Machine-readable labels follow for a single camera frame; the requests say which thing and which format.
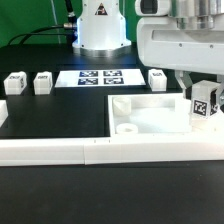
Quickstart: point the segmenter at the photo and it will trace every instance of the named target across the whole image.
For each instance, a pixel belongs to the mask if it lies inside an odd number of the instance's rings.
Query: label on robot
[[[79,79],[78,85],[79,86],[98,85],[98,79]]]
[[[124,84],[124,79],[123,78],[104,78],[104,84],[105,85]]]
[[[107,16],[108,15],[103,3],[100,4],[95,15],[97,15],[97,16]]]
[[[103,71],[104,76],[114,77],[114,76],[122,76],[121,71]]]
[[[82,71],[79,73],[79,77],[98,77],[98,71]]]

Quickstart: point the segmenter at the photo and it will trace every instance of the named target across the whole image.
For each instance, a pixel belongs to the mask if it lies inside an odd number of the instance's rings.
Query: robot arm
[[[190,72],[223,77],[224,0],[136,0],[135,8],[143,17],[137,45],[145,66],[175,70],[185,97],[194,87]],[[211,105],[224,104],[224,78],[207,90]]]

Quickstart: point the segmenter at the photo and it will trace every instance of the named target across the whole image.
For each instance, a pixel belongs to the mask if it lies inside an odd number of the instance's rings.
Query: black cable
[[[32,31],[30,34],[27,34],[20,42],[19,44],[23,44],[27,39],[29,39],[33,33],[40,33],[40,32],[43,32],[43,31],[47,31],[47,30],[53,30],[53,29],[61,29],[61,28],[64,28],[64,25],[55,25],[55,26],[50,26],[50,27],[43,27],[43,28],[40,28],[40,29],[36,29],[34,31]]]
[[[7,45],[11,45],[11,43],[15,40],[15,39],[17,39],[17,38],[19,38],[19,37],[23,37],[23,36],[27,36],[27,35],[29,35],[29,38],[31,37],[31,36],[57,36],[57,35],[60,35],[60,36],[67,36],[67,34],[66,33],[24,33],[24,34],[20,34],[20,35],[17,35],[17,36],[15,36],[15,37],[13,37],[9,42],[8,42],[8,44]]]
[[[66,9],[68,12],[68,22],[69,23],[77,23],[77,17],[74,13],[71,0],[65,0]]]
[[[70,0],[65,0],[65,4],[66,4],[66,8],[68,13],[73,12],[73,7],[72,7],[72,3]]]

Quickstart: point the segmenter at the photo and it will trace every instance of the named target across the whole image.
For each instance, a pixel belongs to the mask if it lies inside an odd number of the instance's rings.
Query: black table surface
[[[135,50],[114,59],[92,59],[74,56],[64,45],[1,48],[0,96],[7,100],[9,118],[0,138],[109,136],[107,95],[151,93],[147,86],[60,88],[35,96],[32,81],[36,72],[46,70],[53,72],[55,83],[60,70],[139,68]],[[28,88],[22,96],[5,96],[2,82],[14,71],[27,72]],[[173,82],[168,86],[178,91]],[[0,180],[3,224],[224,220],[223,161],[2,167]]]

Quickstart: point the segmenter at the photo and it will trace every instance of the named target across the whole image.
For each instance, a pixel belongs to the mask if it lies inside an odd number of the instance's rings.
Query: white block
[[[25,72],[12,72],[5,80],[6,95],[20,95],[27,86]]]
[[[0,127],[8,117],[8,110],[5,100],[0,100]]]
[[[196,116],[209,118],[219,110],[219,105],[211,104],[211,93],[220,86],[219,83],[200,81],[192,86],[192,111]]]
[[[152,91],[166,91],[167,77],[162,70],[151,69],[148,71],[148,82]]]
[[[206,80],[195,83],[192,86],[192,98],[202,101],[210,101],[212,91],[217,90],[219,86],[219,83]]]
[[[53,82],[51,72],[40,72],[33,81],[35,95],[50,94]]]

